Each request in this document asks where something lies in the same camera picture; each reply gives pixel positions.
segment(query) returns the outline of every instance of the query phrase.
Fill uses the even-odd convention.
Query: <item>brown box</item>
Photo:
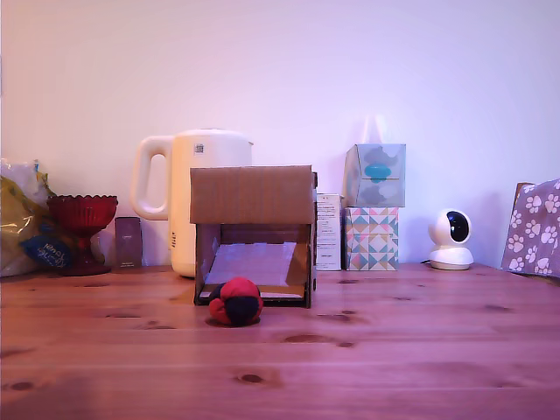
[[[265,304],[311,307],[316,276],[316,174],[310,166],[191,169],[194,303],[236,276]]]

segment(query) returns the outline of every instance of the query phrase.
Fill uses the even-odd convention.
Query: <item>red glass goblet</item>
[[[82,197],[60,195],[47,201],[51,216],[68,232],[78,236],[79,251],[70,267],[61,269],[63,276],[92,276],[111,271],[94,258],[91,237],[113,220],[118,201],[115,196]]]

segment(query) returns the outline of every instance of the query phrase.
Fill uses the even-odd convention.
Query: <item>white box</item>
[[[341,205],[338,194],[317,194],[317,270],[340,270]]]

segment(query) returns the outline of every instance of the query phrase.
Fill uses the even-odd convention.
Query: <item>tissue box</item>
[[[346,269],[398,270],[399,209],[345,208]]]
[[[355,144],[346,153],[343,207],[404,207],[406,144]]]

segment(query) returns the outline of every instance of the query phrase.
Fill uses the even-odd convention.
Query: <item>paw print box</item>
[[[345,233],[347,270],[398,270],[397,207],[347,207]]]
[[[560,278],[560,178],[519,184],[501,268]]]
[[[355,144],[346,153],[343,207],[404,207],[405,144]]]

